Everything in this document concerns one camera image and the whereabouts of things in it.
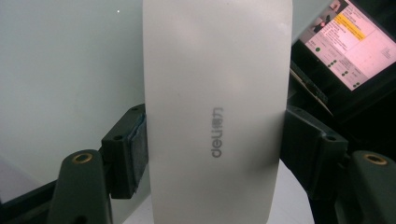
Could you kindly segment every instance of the white wall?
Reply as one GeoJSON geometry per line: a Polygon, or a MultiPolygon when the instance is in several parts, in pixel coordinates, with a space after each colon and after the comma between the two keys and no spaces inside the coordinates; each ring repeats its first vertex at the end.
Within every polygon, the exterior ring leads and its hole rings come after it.
{"type": "MultiPolygon", "coordinates": [[[[141,0],[0,1],[4,160],[48,183],[66,156],[98,149],[127,109],[144,102],[141,7],[141,0]]],[[[127,203],[118,210],[128,212],[127,203]]]]}

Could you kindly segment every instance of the deli logo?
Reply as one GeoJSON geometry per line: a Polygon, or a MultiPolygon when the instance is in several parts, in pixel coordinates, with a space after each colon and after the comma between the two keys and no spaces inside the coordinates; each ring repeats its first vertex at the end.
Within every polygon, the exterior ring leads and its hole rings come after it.
{"type": "Polygon", "coordinates": [[[212,113],[212,156],[219,158],[222,154],[222,122],[223,122],[223,108],[215,107],[212,113]]]}

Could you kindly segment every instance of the brass screw hole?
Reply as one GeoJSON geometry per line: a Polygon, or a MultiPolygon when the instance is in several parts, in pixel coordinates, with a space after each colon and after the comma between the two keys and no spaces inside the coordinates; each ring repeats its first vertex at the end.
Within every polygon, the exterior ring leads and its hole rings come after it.
{"type": "Polygon", "coordinates": [[[364,154],[364,159],[367,161],[370,161],[376,165],[386,165],[388,164],[388,161],[385,160],[384,158],[377,156],[375,154],[364,154]]]}
{"type": "Polygon", "coordinates": [[[72,160],[74,164],[82,164],[92,160],[93,155],[91,153],[81,153],[75,156],[72,160]]]}

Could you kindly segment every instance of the white plastic device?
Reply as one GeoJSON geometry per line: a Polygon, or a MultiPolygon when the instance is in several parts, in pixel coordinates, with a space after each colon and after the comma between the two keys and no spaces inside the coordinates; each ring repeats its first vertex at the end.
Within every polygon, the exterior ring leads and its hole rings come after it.
{"type": "Polygon", "coordinates": [[[290,0],[146,0],[156,224],[264,223],[276,182],[290,0]]]}

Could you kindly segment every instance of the display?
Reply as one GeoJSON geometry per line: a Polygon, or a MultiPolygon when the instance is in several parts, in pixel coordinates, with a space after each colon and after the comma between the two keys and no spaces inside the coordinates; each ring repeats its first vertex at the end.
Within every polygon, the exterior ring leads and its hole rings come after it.
{"type": "Polygon", "coordinates": [[[300,40],[351,90],[396,62],[396,43],[348,0],[335,0],[300,40]]]}

